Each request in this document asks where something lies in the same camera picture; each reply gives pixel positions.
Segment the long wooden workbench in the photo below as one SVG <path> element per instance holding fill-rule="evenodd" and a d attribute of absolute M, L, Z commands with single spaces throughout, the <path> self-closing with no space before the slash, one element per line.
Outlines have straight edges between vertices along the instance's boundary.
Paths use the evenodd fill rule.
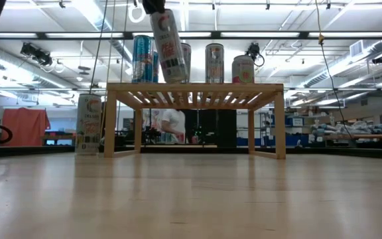
<path fill-rule="evenodd" d="M 382 139 L 382 134 L 332 134 L 324 136 L 324 140 Z"/>

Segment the person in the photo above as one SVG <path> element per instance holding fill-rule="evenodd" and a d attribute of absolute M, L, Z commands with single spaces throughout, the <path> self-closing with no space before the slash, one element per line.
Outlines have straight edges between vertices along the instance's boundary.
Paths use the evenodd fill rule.
<path fill-rule="evenodd" d="M 164 111 L 161 119 L 161 129 L 169 133 L 174 142 L 184 144 L 186 138 L 185 114 L 181 110 L 167 109 Z"/>

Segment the white Celsius Tropical Vibe can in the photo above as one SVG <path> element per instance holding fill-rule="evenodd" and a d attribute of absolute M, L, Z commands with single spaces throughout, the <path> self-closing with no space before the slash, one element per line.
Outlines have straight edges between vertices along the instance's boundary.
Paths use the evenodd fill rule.
<path fill-rule="evenodd" d="M 211 43 L 205 49 L 206 83 L 224 82 L 224 47 L 219 43 Z"/>
<path fill-rule="evenodd" d="M 101 137 L 101 97 L 80 94 L 78 99 L 75 153 L 95 155 L 99 151 Z"/>

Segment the long ceiling light rail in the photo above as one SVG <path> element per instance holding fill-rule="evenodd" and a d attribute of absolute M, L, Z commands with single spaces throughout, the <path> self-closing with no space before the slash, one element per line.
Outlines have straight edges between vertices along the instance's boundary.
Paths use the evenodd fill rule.
<path fill-rule="evenodd" d="M 135 36 L 145 35 L 153 37 L 152 32 L 0 32 L 0 40 L 131 40 Z M 382 31 L 325 31 L 325 39 L 382 39 Z M 319 33 L 315 31 L 189 31 L 180 32 L 179 37 L 184 40 L 315 40 Z"/>

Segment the pile of plastic bags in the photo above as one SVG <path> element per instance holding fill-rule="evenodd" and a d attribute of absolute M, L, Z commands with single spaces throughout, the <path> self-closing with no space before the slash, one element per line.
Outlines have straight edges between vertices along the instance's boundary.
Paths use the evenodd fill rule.
<path fill-rule="evenodd" d="M 330 134 L 382 134 L 382 124 L 374 124 L 366 121 L 356 121 L 350 125 L 337 123 L 335 126 L 329 124 L 311 125 L 313 132 Z"/>

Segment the red hanging cloth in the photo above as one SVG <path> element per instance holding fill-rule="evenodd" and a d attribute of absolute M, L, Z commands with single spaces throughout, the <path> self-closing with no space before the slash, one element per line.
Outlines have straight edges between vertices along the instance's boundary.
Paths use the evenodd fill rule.
<path fill-rule="evenodd" d="M 45 110 L 5 109 L 2 126 L 13 133 L 12 139 L 3 146 L 39 147 L 42 145 L 41 137 L 44 136 L 47 129 L 50 129 L 50 122 Z"/>

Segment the blue storage bin rack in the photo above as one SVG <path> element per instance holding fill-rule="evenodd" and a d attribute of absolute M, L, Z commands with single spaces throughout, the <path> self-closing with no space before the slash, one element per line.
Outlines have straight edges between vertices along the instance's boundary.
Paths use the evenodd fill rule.
<path fill-rule="evenodd" d="M 275 147 L 275 115 L 272 111 L 256 112 L 254 119 L 254 138 L 256 147 Z M 237 145 L 248 146 L 248 113 L 237 112 Z M 294 147 L 308 143 L 307 125 L 303 117 L 285 116 L 286 146 Z"/>

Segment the white ceiling vent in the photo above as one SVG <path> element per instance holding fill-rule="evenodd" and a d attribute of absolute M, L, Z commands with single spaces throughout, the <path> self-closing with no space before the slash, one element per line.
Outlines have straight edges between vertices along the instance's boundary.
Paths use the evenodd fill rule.
<path fill-rule="evenodd" d="M 350 45 L 350 56 L 356 57 L 363 53 L 363 40 L 359 40 L 352 45 Z"/>

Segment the colourful poster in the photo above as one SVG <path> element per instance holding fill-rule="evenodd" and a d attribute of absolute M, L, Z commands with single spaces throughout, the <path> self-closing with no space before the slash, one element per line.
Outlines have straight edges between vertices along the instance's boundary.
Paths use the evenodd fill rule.
<path fill-rule="evenodd" d="M 143 110 L 143 142 L 145 145 L 160 143 L 162 135 L 160 117 L 161 112 L 158 109 Z"/>

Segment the silver ceiling air duct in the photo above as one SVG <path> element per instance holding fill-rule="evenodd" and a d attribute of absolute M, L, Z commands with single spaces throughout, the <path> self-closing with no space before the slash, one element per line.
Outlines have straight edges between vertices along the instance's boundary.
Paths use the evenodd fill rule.
<path fill-rule="evenodd" d="M 312 87 L 319 82 L 329 79 L 330 76 L 335 76 L 354 67 L 362 60 L 371 60 L 375 56 L 380 55 L 382 53 L 382 40 L 363 40 L 363 47 L 363 53 L 359 56 L 351 57 L 350 52 L 348 52 L 336 60 L 327 63 L 323 69 L 307 76 L 302 86 L 305 88 Z"/>

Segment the light wooden slatted shelf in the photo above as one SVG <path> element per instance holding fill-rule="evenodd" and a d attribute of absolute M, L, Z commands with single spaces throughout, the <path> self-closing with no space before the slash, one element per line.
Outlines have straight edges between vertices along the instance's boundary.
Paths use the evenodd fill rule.
<path fill-rule="evenodd" d="M 285 100 L 282 84 L 165 84 L 108 83 L 105 102 L 105 158 L 123 157 L 141 152 L 142 117 L 144 109 L 247 110 L 248 152 L 273 159 L 286 158 Z M 135 111 L 134 150 L 115 152 L 117 102 Z M 255 111 L 274 103 L 275 152 L 255 149 Z"/>

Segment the short white pink soda can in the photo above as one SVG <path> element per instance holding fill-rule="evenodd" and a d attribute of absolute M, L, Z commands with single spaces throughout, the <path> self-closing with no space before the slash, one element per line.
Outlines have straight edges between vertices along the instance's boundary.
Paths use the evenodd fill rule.
<path fill-rule="evenodd" d="M 254 61 L 248 55 L 236 56 L 231 65 L 233 83 L 254 83 Z"/>

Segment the blue Red Bull can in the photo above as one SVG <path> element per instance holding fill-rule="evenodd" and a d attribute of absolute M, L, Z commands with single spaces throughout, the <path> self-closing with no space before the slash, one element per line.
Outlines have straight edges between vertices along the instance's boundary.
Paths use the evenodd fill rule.
<path fill-rule="evenodd" d="M 153 83 L 159 82 L 159 54 L 153 52 Z"/>
<path fill-rule="evenodd" d="M 137 35 L 133 42 L 132 82 L 153 81 L 153 39 Z"/>

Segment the black partition panel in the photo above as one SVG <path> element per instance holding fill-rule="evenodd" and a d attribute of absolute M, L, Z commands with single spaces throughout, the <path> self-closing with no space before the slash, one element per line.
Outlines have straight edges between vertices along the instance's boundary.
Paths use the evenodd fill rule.
<path fill-rule="evenodd" d="M 235 110 L 183 110 L 186 142 L 217 147 L 237 147 Z"/>

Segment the white Celsius Peach Vibe can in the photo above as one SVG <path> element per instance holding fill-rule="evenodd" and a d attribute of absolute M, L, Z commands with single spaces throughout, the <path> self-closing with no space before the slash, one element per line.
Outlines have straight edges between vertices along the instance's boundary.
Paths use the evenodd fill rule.
<path fill-rule="evenodd" d="M 182 47 L 182 52 L 183 52 L 183 56 L 184 56 L 184 62 L 185 62 L 185 67 L 186 67 L 186 70 L 187 70 L 187 75 L 185 77 L 185 79 L 182 81 L 182 83 L 189 83 L 190 81 L 190 71 L 191 71 L 191 54 L 192 54 L 192 49 L 191 49 L 191 46 L 188 44 L 188 43 L 182 43 L 181 44 L 181 47 Z"/>
<path fill-rule="evenodd" d="M 174 13 L 165 9 L 163 13 L 151 14 L 150 18 L 164 81 L 169 84 L 185 82 L 188 70 Z"/>

